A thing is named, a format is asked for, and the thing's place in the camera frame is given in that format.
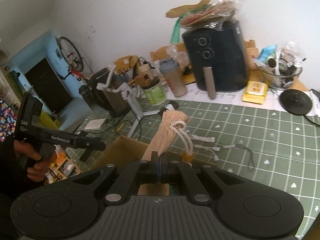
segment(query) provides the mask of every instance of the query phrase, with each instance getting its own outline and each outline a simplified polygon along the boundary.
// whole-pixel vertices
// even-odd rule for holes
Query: control dial
[[[208,41],[207,41],[206,38],[199,38],[198,39],[198,43],[199,43],[200,46],[205,46],[205,45],[208,44]]]
[[[202,57],[205,59],[209,59],[214,56],[214,51],[211,48],[206,48],[204,52],[202,52]]]

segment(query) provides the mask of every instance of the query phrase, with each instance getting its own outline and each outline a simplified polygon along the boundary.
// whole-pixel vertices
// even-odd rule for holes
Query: hand
[[[17,158],[19,158],[21,154],[25,154],[36,161],[39,161],[41,159],[41,155],[29,143],[14,140],[13,147]],[[28,178],[33,180],[34,182],[43,180],[44,175],[49,171],[51,163],[54,163],[56,159],[57,155],[55,152],[53,152],[49,158],[45,159],[42,162],[36,163],[33,167],[28,168]]]

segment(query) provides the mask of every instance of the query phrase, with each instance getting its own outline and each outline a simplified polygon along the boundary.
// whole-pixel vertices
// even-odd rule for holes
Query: dark doorway
[[[58,114],[72,101],[46,58],[30,69],[25,76],[52,112]]]

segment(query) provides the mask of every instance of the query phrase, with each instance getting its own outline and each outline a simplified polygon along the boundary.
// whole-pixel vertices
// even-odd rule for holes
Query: yellow wipes package
[[[267,91],[267,84],[256,81],[249,81],[243,93],[242,101],[263,104],[266,100]]]

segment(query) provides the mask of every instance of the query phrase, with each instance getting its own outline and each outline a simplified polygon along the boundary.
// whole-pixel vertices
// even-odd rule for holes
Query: gray lid
[[[172,57],[166,58],[160,61],[161,73],[171,73],[179,68],[179,63],[176,62]]]

